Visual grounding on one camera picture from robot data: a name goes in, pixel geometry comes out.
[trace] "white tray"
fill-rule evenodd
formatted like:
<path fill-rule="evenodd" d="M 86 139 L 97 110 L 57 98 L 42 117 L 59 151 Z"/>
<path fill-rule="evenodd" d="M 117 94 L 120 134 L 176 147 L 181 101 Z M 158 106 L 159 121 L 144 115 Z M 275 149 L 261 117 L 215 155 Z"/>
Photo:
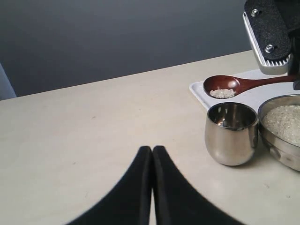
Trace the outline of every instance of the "white tray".
<path fill-rule="evenodd" d="M 274 75 L 265 75 L 260 70 L 251 70 L 240 74 L 233 75 L 235 77 L 246 78 L 246 79 L 264 79 L 272 78 Z M 300 94 L 300 90 L 293 90 L 293 83 L 275 83 L 268 84 L 261 87 L 253 88 L 251 90 L 245 91 L 237 96 L 227 99 L 216 99 L 208 96 L 203 90 L 203 82 L 195 82 L 189 86 L 190 91 L 193 95 L 201 102 L 201 104 L 208 110 L 215 104 L 222 102 L 239 102 L 246 104 L 256 111 L 259 106 L 266 100 L 289 94 Z"/>

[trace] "tabletop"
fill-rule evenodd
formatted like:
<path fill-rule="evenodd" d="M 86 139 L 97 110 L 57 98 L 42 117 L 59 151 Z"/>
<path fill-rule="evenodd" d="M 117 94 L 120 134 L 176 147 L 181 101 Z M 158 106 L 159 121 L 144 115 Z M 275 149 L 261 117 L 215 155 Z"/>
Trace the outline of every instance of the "tabletop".
<path fill-rule="evenodd" d="M 298 172 L 264 149 L 215 162 L 189 84 L 258 68 L 252 52 L 0 101 L 0 224 L 65 224 L 119 181 L 142 145 L 164 145 L 208 200 L 247 224 L 297 224 Z M 150 224 L 155 224 L 152 203 Z"/>

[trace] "rice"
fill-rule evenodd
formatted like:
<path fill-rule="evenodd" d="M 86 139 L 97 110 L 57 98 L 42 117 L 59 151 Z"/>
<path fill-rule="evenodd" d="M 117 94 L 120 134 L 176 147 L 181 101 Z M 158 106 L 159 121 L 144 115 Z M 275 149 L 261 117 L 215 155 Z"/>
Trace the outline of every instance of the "rice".
<path fill-rule="evenodd" d="M 282 140 L 300 147 L 300 106 L 286 105 L 264 116 L 265 127 Z"/>
<path fill-rule="evenodd" d="M 233 89 L 211 90 L 210 95 L 215 98 L 232 98 L 235 95 L 235 91 Z"/>

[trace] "wooden spoon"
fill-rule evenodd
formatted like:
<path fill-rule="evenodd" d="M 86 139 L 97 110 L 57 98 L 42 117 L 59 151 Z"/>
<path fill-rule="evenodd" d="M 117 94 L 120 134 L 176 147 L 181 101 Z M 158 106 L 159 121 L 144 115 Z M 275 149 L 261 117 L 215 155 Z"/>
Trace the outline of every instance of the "wooden spoon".
<path fill-rule="evenodd" d="M 278 76 L 260 80 L 242 79 L 234 76 L 217 75 L 207 78 L 203 83 L 203 89 L 206 94 L 210 95 L 211 90 L 218 89 L 233 89 L 235 95 L 239 95 L 244 91 L 263 86 L 272 83 L 284 83 L 293 82 L 296 79 L 296 75 Z"/>

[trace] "stainless steel cup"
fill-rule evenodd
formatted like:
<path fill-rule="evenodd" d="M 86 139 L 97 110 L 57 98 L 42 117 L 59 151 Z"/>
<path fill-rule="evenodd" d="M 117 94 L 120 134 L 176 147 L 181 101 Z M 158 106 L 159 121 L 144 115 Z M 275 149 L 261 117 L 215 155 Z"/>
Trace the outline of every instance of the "stainless steel cup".
<path fill-rule="evenodd" d="M 249 106 L 225 102 L 207 112 L 205 145 L 224 165 L 241 165 L 251 159 L 258 140 L 258 117 Z"/>

